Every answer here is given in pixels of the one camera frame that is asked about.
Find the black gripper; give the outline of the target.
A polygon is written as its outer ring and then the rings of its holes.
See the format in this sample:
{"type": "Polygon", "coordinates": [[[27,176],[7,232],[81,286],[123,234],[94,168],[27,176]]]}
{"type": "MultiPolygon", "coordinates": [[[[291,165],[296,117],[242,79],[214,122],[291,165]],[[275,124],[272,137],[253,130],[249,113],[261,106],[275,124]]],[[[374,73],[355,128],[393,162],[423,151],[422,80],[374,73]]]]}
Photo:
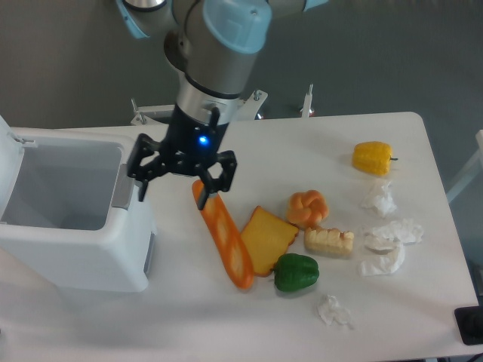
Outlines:
{"type": "Polygon", "coordinates": [[[230,190],[237,160],[234,151],[219,151],[228,125],[220,123],[220,108],[213,104],[207,117],[199,121],[175,106],[162,141],[145,133],[138,135],[127,162],[128,177],[140,182],[138,201],[144,200],[149,182],[167,172],[199,177],[202,190],[196,197],[198,210],[204,210],[212,195],[230,190]],[[218,177],[209,171],[215,164],[221,166],[218,177]]]}

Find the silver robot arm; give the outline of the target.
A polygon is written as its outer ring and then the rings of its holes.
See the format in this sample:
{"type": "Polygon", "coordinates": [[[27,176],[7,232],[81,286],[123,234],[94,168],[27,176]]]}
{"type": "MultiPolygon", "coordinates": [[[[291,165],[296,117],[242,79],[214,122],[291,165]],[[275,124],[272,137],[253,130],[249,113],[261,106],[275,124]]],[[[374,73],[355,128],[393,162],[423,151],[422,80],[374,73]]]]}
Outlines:
{"type": "Polygon", "coordinates": [[[143,200],[149,182],[167,173],[197,176],[199,210],[218,192],[228,192],[237,167],[232,151],[220,144],[238,112],[258,53],[273,18],[305,12],[320,1],[118,1],[131,35],[147,38],[140,14],[168,6],[177,28],[165,37],[167,61],[178,71],[180,90],[165,138],[137,137],[128,159],[128,176],[140,184],[143,200]]]}

